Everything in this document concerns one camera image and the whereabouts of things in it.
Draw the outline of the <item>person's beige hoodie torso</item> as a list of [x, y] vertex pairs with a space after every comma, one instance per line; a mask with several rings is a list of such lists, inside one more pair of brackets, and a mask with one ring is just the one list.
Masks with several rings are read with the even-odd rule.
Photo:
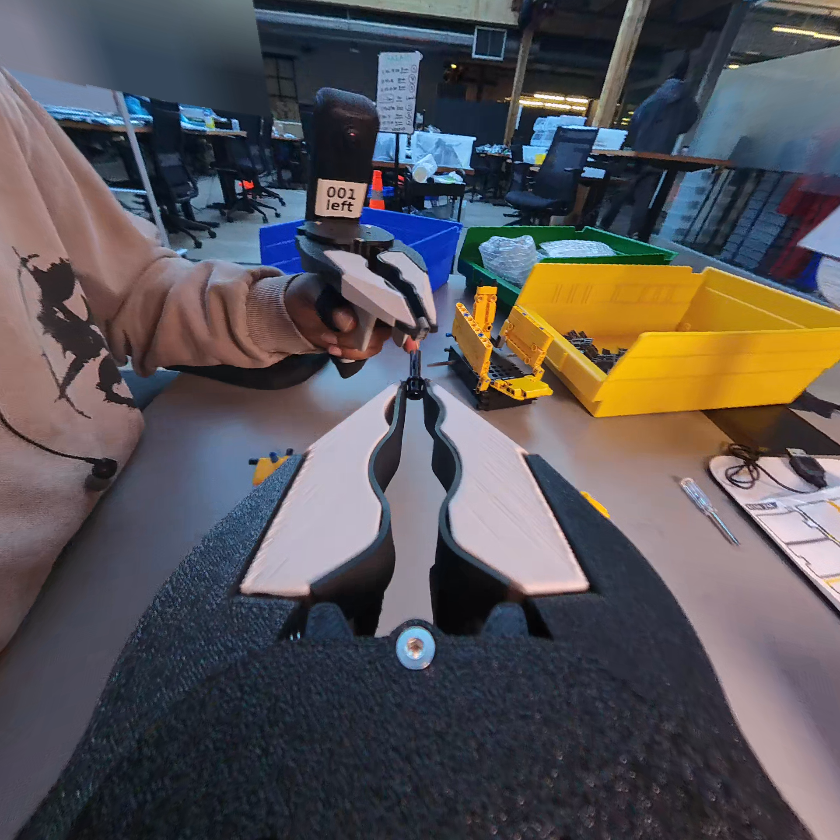
[[142, 430], [102, 324], [126, 211], [2, 69], [2, 648]]

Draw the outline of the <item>crumpled clear plastic bag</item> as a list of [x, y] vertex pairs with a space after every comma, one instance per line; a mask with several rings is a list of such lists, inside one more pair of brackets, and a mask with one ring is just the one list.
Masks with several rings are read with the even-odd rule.
[[479, 244], [478, 250], [482, 265], [489, 273], [519, 289], [542, 259], [529, 234], [515, 238], [491, 236]]

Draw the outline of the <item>cluttered workbench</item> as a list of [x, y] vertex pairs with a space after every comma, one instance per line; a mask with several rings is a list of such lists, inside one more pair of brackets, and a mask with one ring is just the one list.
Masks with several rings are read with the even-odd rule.
[[[67, 108], [54, 105], [44, 106], [47, 113], [65, 129], [89, 130], [106, 133], [127, 133], [126, 123], [117, 112], [100, 112], [83, 108]], [[132, 129], [136, 133], [151, 133], [154, 121], [152, 117], [142, 115], [129, 116]], [[204, 138], [247, 138], [247, 132], [234, 129], [208, 128], [205, 124], [179, 120], [180, 129], [190, 135]]]

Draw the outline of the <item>person's dark blue trousers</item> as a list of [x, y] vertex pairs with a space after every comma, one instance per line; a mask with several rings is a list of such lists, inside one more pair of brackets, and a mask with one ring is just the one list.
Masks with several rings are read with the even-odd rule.
[[149, 376], [138, 375], [129, 366], [124, 366], [119, 370], [122, 379], [129, 387], [134, 403], [142, 412], [179, 376], [178, 371], [169, 371], [164, 368], [157, 369]]

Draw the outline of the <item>pile of dark pieces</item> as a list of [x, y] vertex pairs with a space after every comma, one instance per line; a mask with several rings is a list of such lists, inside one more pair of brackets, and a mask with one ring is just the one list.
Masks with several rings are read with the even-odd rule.
[[564, 333], [563, 338], [605, 374], [609, 374], [628, 351], [628, 348], [599, 349], [593, 338], [584, 331], [571, 330]]

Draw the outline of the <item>blue storage bin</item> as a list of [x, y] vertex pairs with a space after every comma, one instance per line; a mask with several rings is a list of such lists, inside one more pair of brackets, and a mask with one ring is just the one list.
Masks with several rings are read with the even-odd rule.
[[[407, 213], [366, 207], [360, 221], [383, 228], [414, 249], [425, 262], [433, 291], [448, 282], [453, 273], [462, 224]], [[302, 272], [296, 246], [303, 219], [259, 229], [259, 257], [263, 266], [278, 268], [288, 276]]]

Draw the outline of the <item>grey desk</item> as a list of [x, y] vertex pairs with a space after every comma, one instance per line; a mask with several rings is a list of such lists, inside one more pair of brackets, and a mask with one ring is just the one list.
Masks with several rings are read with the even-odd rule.
[[[329, 367], [257, 392], [187, 375], [153, 400], [133, 458], [2, 653], [2, 838], [58, 778], [162, 583], [249, 493], [249, 458], [301, 452], [406, 368], [388, 348], [345, 381]], [[549, 382], [547, 401], [486, 419], [609, 510], [694, 625], [768, 775], [815, 838], [838, 838], [838, 615], [709, 478], [726, 436], [702, 413], [593, 418]]]

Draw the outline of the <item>clear plastic box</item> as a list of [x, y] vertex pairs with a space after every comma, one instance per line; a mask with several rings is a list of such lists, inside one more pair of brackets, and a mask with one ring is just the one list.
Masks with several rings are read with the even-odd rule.
[[431, 156], [439, 171], [445, 167], [453, 170], [472, 170], [471, 158], [476, 137], [439, 132], [415, 132], [406, 147], [406, 160], [414, 165]]

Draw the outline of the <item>wooden table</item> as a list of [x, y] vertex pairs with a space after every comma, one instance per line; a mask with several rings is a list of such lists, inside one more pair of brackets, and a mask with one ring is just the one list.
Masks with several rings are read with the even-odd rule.
[[601, 168], [605, 168], [608, 161], [642, 162], [664, 173], [661, 183], [658, 185], [658, 189], [648, 206], [644, 225], [638, 231], [638, 239], [645, 243], [654, 234], [659, 216], [663, 212], [666, 199], [669, 198], [678, 174], [734, 168], [732, 161], [692, 155], [640, 152], [635, 150], [593, 150], [590, 153], [589, 162], [595, 163], [596, 167], [600, 166]]

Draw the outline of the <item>white sign board on stand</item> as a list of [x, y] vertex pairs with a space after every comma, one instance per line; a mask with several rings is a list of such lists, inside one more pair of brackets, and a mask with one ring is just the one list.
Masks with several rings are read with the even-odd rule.
[[394, 135], [393, 197], [396, 208], [400, 198], [400, 138], [415, 130], [419, 68], [423, 55], [413, 51], [382, 51], [377, 61], [376, 108], [380, 132]]

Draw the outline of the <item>green storage bin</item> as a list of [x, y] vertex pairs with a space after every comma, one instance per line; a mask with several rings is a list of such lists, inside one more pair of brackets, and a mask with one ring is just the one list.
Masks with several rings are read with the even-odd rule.
[[509, 227], [471, 227], [461, 246], [458, 257], [458, 272], [465, 278], [469, 290], [478, 287], [494, 286], [497, 288], [498, 303], [502, 307], [510, 308], [517, 302], [521, 289], [516, 288], [501, 278], [489, 273], [483, 265], [478, 250], [479, 244], [491, 236], [520, 237], [530, 235], [537, 247], [541, 243], [566, 238], [597, 239], [615, 249], [618, 256], [607, 259], [584, 259], [571, 261], [568, 259], [544, 259], [541, 265], [618, 265], [618, 266], [668, 266], [676, 258], [676, 252], [667, 248], [650, 245], [634, 238], [627, 238], [613, 234], [598, 227], [573, 226], [509, 226]]

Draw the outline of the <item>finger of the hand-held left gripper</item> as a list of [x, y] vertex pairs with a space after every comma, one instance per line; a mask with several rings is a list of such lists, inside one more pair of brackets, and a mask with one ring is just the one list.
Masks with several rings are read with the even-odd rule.
[[368, 259], [350, 251], [324, 251], [323, 272], [356, 312], [355, 343], [368, 343], [379, 323], [392, 329], [398, 343], [407, 338], [422, 341], [435, 333], [413, 330], [414, 319], [403, 296], [377, 274], [377, 255], [371, 266]]
[[406, 301], [415, 332], [436, 332], [438, 316], [424, 258], [414, 248], [395, 241], [377, 255], [377, 274]]

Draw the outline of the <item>black office chair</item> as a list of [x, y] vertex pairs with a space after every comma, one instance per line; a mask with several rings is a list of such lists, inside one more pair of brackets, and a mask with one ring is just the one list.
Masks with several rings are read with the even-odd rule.
[[180, 109], [175, 102], [154, 98], [149, 100], [147, 109], [152, 117], [150, 178], [164, 226], [168, 233], [189, 237], [199, 249], [203, 243], [195, 232], [206, 232], [215, 238], [218, 224], [201, 223], [194, 217], [192, 200], [198, 196], [198, 188], [186, 164]]
[[231, 123], [238, 122], [238, 130], [244, 136], [228, 140], [213, 140], [215, 172], [222, 189], [222, 200], [210, 203], [207, 208], [218, 211], [227, 222], [233, 220], [236, 213], [258, 214], [264, 224], [269, 220], [265, 210], [273, 212], [276, 218], [280, 212], [258, 199], [272, 197], [285, 206], [285, 201], [278, 194], [265, 188], [260, 177], [268, 175], [264, 120], [259, 115], [242, 112], [221, 111], [221, 116]]
[[514, 164], [506, 202], [516, 213], [507, 226], [548, 225], [572, 210], [597, 133], [593, 127], [559, 127], [536, 173], [524, 161]]

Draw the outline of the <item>dark flat plate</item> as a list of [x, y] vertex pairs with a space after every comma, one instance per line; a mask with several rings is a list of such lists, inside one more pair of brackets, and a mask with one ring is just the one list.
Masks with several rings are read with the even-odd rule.
[[838, 404], [805, 391], [789, 405], [719, 408], [703, 412], [734, 444], [762, 448], [772, 456], [781, 456], [789, 448], [820, 457], [839, 456], [839, 443], [804, 419], [801, 413], [831, 419], [838, 414]]

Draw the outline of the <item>yellow gear block assembly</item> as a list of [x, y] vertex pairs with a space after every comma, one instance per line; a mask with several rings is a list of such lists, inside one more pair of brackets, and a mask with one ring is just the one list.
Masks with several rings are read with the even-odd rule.
[[293, 448], [287, 448], [284, 452], [270, 451], [268, 455], [248, 459], [248, 465], [253, 467], [252, 486], [257, 487], [269, 476], [282, 467], [289, 457], [293, 456]]

